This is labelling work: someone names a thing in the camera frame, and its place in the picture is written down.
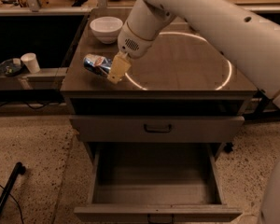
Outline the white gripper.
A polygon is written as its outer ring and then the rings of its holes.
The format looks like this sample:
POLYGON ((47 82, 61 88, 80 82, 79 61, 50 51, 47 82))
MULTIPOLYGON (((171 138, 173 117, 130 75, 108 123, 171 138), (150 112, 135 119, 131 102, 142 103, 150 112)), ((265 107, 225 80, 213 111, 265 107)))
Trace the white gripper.
POLYGON ((138 59, 143 57, 151 46, 151 41, 136 35, 130 29, 128 23, 125 22, 118 36, 118 47, 120 51, 113 59, 107 79, 114 84, 120 82, 132 66, 130 58, 138 59))

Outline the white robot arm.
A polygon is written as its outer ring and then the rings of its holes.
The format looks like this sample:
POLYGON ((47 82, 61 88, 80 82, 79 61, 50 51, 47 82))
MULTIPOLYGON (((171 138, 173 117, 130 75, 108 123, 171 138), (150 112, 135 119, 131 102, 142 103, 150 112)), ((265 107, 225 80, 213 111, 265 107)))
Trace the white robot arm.
POLYGON ((226 0, 136 0, 119 33, 108 79, 119 82, 175 17, 221 51, 280 109, 280 25, 226 0))

